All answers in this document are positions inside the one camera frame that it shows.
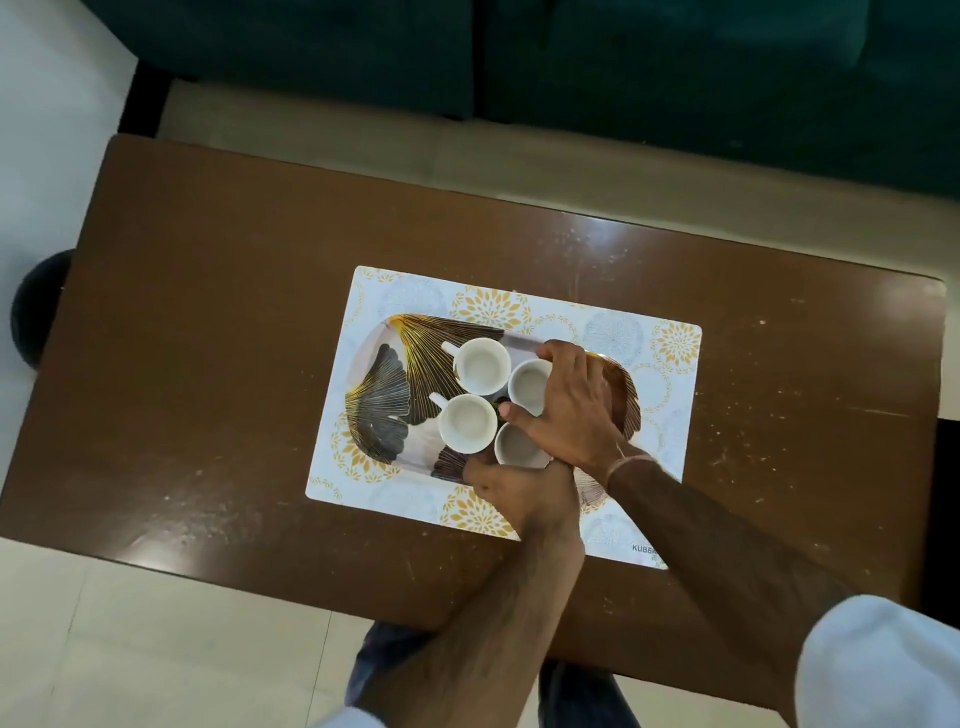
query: wooden table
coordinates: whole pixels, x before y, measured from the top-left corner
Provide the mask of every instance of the wooden table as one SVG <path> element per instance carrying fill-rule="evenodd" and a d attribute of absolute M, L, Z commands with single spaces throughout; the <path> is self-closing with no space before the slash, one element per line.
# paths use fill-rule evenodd
<path fill-rule="evenodd" d="M 442 625 L 514 543 L 304 495 L 358 264 L 699 324 L 687 481 L 915 600 L 942 283 L 131 136 L 97 182 L 0 535 Z M 668 571 L 588 559 L 552 652 L 770 704 Z"/>

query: hand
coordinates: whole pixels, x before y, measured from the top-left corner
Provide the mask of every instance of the hand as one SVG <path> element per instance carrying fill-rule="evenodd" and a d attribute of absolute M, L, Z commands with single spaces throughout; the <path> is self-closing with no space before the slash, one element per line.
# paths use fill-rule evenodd
<path fill-rule="evenodd" d="M 560 460 L 541 470 L 496 465 L 485 451 L 469 459 L 464 481 L 490 503 L 520 538 L 538 529 L 580 538 L 580 499 L 573 471 Z"/>
<path fill-rule="evenodd" d="M 603 362 L 575 344 L 551 340 L 537 356 L 553 362 L 546 382 L 543 414 L 534 417 L 512 402 L 500 415 L 517 425 L 555 458 L 580 468 L 605 488 L 610 467 L 625 455 L 637 454 L 610 418 L 610 386 Z"/>

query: floral placemat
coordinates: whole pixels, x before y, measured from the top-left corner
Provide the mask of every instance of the floral placemat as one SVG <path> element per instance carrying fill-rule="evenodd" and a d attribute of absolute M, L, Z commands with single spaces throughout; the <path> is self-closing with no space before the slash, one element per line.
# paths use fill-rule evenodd
<path fill-rule="evenodd" d="M 633 442 L 680 478 L 693 405 L 701 330 L 692 324 L 360 266 L 353 275 L 314 447 L 306 494 L 315 499 L 464 528 L 516 533 L 472 489 L 373 460 L 353 443 L 345 412 L 347 373 L 358 347 L 400 313 L 444 316 L 539 340 L 564 339 L 616 359 L 631 374 L 641 426 Z M 613 500 L 584 509 L 587 553 L 662 569 L 658 554 Z"/>

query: leg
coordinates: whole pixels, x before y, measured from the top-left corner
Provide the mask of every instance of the leg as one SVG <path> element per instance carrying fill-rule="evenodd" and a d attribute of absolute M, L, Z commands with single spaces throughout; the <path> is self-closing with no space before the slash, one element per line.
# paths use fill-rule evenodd
<path fill-rule="evenodd" d="M 541 728 L 596 725 L 640 728 L 609 672 L 545 660 L 540 669 Z"/>
<path fill-rule="evenodd" d="M 380 672 L 396 667 L 419 652 L 433 638 L 431 632 L 400 627 L 385 621 L 373 623 L 357 653 L 347 684 L 345 704 L 353 705 L 367 681 Z"/>

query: person's right hand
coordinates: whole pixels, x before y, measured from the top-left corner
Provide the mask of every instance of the person's right hand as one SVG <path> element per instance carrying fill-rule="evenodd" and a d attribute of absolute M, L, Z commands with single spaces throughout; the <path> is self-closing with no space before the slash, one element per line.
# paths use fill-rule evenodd
<path fill-rule="evenodd" d="M 613 463 L 638 450 L 611 420 L 610 387 L 603 377 L 603 362 L 587 356 L 575 344 L 557 340 L 541 345 L 537 356 L 553 362 L 543 395 L 543 414 L 534 417 L 523 407 L 504 402 L 500 415 L 540 448 L 606 487 Z"/>

